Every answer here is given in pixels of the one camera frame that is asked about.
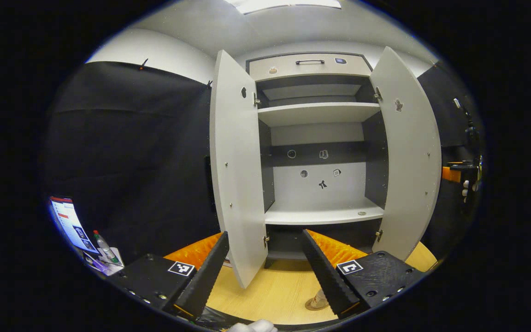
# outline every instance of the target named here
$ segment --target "drawer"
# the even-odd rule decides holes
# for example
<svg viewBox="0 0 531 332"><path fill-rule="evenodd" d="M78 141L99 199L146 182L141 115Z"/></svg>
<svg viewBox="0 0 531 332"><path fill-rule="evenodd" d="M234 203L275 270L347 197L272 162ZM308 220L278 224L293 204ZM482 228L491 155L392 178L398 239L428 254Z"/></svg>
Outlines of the drawer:
<svg viewBox="0 0 531 332"><path fill-rule="evenodd" d="M370 76L371 71L359 55L308 53L257 59L249 62L249 75L256 82L282 77L310 75Z"/></svg>

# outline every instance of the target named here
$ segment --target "monitor screen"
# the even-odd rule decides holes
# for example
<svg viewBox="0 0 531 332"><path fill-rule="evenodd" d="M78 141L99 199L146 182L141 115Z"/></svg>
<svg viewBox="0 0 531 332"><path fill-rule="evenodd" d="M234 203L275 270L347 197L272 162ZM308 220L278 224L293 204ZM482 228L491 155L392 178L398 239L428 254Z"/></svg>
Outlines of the monitor screen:
<svg viewBox="0 0 531 332"><path fill-rule="evenodd" d="M77 218L72 199L51 196L50 202L53 206L55 217L63 231L65 231L69 241L82 250L99 255L99 251L94 247L94 243L89 239Z"/></svg>

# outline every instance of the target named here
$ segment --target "white glove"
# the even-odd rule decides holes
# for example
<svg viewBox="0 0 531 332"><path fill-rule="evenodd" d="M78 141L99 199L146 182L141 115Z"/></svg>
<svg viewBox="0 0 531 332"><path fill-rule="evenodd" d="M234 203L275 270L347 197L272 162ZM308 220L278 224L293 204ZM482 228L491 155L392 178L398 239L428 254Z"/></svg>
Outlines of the white glove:
<svg viewBox="0 0 531 332"><path fill-rule="evenodd" d="M259 320L249 325L236 323L227 332L278 332L271 321Z"/></svg>

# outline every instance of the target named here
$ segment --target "drawer handle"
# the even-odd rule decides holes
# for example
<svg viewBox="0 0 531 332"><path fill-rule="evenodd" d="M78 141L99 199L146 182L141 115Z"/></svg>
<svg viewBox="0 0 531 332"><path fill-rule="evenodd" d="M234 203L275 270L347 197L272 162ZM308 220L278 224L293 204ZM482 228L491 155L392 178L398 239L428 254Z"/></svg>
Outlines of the drawer handle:
<svg viewBox="0 0 531 332"><path fill-rule="evenodd" d="M301 62L312 62L312 61L320 62L321 65L323 65L325 63L324 59L301 59L301 60L297 61L296 64L300 65Z"/></svg>

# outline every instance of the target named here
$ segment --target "cabinet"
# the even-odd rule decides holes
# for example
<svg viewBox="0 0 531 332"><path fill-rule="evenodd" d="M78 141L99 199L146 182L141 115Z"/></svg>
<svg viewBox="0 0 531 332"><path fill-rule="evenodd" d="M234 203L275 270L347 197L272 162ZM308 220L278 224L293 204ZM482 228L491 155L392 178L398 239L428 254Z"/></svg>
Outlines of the cabinet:
<svg viewBox="0 0 531 332"><path fill-rule="evenodd" d="M284 243L304 227L335 225L408 257L436 203L441 151L429 101L393 50L373 71L341 53L255 59L244 70L222 50L215 70L212 183L242 287L269 249L299 258Z"/></svg>

